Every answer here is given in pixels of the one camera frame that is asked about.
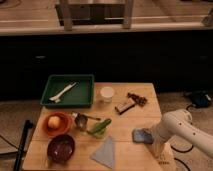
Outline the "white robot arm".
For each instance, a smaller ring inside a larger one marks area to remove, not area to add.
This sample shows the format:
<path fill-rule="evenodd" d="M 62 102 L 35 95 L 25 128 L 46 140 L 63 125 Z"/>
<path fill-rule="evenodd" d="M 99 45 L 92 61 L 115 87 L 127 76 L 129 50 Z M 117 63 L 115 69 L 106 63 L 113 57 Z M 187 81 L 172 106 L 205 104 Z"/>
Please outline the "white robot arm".
<path fill-rule="evenodd" d="M 154 139 L 152 153 L 159 157 L 166 142 L 174 135 L 179 136 L 210 158 L 213 158 L 213 135 L 192 125 L 192 115 L 186 109 L 178 109 L 164 113 L 159 123 L 154 124 L 150 129 Z"/>

